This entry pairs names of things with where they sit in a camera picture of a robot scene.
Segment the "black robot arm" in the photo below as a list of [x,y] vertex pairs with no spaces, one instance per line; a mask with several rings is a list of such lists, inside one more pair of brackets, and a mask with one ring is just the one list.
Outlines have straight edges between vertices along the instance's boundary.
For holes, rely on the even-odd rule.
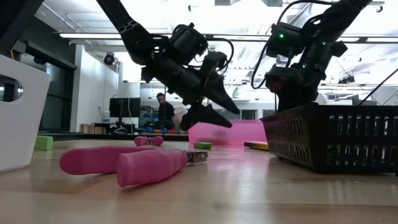
[[[266,44],[266,54],[288,58],[286,67],[276,65],[266,74],[266,87],[279,97],[278,111],[308,105],[318,96],[318,85],[326,78],[326,68],[332,56],[340,57],[347,47],[337,42],[359,13],[372,0],[340,0],[321,2],[331,6],[323,13],[310,18],[302,28],[278,22],[272,26],[272,35]],[[291,59],[301,54],[300,61]]]
[[223,76],[217,73],[226,68],[230,59],[227,60],[224,53],[209,51],[199,70],[188,66],[196,55],[203,54],[208,48],[206,38],[193,28],[192,23],[189,26],[178,25],[171,38],[152,35],[130,17],[120,0],[97,2],[121,34],[133,62],[145,66],[142,68],[142,79],[147,83],[153,78],[158,79],[168,87],[168,93],[176,93],[183,99],[184,105],[191,105],[180,125],[182,130],[197,122],[232,127],[211,105],[202,105],[206,97],[239,114],[239,109],[224,89]]

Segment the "green foam block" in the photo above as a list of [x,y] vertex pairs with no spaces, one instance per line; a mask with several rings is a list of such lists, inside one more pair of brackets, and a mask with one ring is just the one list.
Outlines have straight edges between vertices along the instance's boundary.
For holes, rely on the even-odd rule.
[[36,137],[36,143],[35,143],[35,149],[39,150],[52,150],[53,147],[53,138],[48,137],[48,136],[37,136]]
[[212,143],[208,142],[195,142],[193,147],[198,148],[198,149],[211,149]]

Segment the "wooden table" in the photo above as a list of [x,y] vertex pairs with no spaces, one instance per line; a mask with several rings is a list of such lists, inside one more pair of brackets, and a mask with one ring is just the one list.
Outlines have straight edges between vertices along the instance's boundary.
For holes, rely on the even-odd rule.
[[[0,174],[0,223],[397,223],[394,175],[320,175],[264,151],[213,148],[206,164],[159,184],[121,189],[116,175],[74,177],[58,167],[73,147],[132,145],[78,140],[35,151],[25,169]],[[164,147],[187,149],[187,142]]]

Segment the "ceiling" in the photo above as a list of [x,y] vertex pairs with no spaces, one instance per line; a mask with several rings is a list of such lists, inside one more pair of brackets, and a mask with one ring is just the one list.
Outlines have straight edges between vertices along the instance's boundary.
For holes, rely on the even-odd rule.
[[[202,34],[269,35],[272,23],[276,22],[286,5],[294,0],[284,0],[283,7],[268,7],[261,0],[231,0],[234,4],[230,6],[215,6],[215,1],[219,0],[121,1],[130,15],[153,33],[169,34],[176,25],[193,22]],[[379,5],[368,6],[344,35],[398,35],[398,23],[389,22],[396,13],[398,1],[378,2],[384,2],[382,12],[377,12]],[[283,21],[302,26],[307,19],[322,13],[326,8],[313,4],[299,4],[287,11]],[[64,33],[117,33],[95,0],[45,0],[36,17]],[[120,40],[86,40],[82,43],[100,57],[109,51],[125,51]],[[247,80],[263,45],[263,42],[234,42],[235,54],[225,74],[226,81]],[[211,42],[210,47],[226,55],[231,53],[225,43]],[[332,59],[325,82],[337,83],[348,74],[368,74],[371,67],[398,57],[398,44],[348,44],[348,48],[344,56]],[[264,58],[256,80],[261,80],[273,64],[274,58]],[[374,83],[367,78],[358,80]]]

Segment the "black mesh basket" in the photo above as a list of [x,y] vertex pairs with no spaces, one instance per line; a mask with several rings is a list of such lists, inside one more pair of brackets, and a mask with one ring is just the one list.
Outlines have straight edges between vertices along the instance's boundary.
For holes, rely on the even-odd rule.
[[398,175],[398,106],[303,106],[262,118],[272,154],[317,172]]

